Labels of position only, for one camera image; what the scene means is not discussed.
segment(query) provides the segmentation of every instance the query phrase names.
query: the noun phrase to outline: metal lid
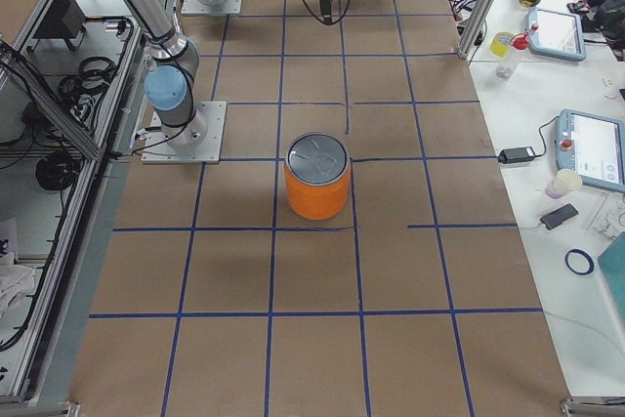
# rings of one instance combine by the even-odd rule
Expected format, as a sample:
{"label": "metal lid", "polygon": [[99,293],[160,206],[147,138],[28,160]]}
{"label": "metal lid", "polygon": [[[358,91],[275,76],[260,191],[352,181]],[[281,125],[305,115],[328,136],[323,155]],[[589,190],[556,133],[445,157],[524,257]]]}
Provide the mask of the metal lid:
{"label": "metal lid", "polygon": [[291,145],[286,162],[298,180],[323,186],[343,176],[348,166],[348,154],[333,137],[306,134]]}

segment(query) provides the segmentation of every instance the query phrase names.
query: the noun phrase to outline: tablet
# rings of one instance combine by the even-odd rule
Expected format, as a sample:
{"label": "tablet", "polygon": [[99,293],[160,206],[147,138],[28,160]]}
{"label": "tablet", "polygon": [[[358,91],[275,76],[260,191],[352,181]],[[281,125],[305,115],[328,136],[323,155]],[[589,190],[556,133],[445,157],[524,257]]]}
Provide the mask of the tablet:
{"label": "tablet", "polygon": [[579,62],[586,59],[579,16],[532,7],[527,14],[527,30],[533,24],[538,24],[538,30],[528,38],[532,53],[566,61]]}
{"label": "tablet", "polygon": [[574,170],[584,184],[625,192],[622,121],[565,109],[556,132],[559,169]]}

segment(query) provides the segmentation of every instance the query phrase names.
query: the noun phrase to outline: tablet screen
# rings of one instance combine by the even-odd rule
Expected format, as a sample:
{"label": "tablet screen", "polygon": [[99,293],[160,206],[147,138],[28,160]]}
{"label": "tablet screen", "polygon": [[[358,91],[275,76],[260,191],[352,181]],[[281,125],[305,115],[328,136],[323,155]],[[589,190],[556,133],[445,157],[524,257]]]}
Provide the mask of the tablet screen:
{"label": "tablet screen", "polygon": [[581,176],[623,184],[618,125],[572,114],[575,171]]}
{"label": "tablet screen", "polygon": [[541,48],[579,53],[575,17],[538,9],[536,22],[538,30],[534,34]]}

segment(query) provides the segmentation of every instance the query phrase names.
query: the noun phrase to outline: blue ring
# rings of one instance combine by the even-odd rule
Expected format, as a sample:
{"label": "blue ring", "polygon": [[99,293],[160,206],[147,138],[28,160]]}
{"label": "blue ring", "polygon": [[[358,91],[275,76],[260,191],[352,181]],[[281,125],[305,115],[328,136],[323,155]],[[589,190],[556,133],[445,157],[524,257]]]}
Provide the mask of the blue ring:
{"label": "blue ring", "polygon": [[[588,261],[588,270],[587,271],[576,271],[571,265],[570,262],[568,261],[568,256],[570,254],[579,254],[581,255],[586,261]],[[566,266],[568,267],[568,269],[573,272],[576,275],[590,275],[591,273],[593,273],[593,271],[595,270],[595,262],[593,261],[593,258],[590,257],[590,254],[588,254],[586,251],[582,251],[581,249],[571,249],[569,250],[565,255],[564,255],[564,263],[566,264]]]}

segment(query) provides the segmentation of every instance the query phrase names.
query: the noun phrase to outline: red cap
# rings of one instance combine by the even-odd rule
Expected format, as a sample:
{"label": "red cap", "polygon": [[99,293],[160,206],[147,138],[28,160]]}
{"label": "red cap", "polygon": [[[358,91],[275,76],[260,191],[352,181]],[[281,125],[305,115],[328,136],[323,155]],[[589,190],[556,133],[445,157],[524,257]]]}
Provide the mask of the red cap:
{"label": "red cap", "polygon": [[510,43],[515,49],[519,49],[522,51],[523,49],[527,49],[529,47],[529,42],[527,41],[527,35],[529,33],[526,31],[525,33],[518,34]]}

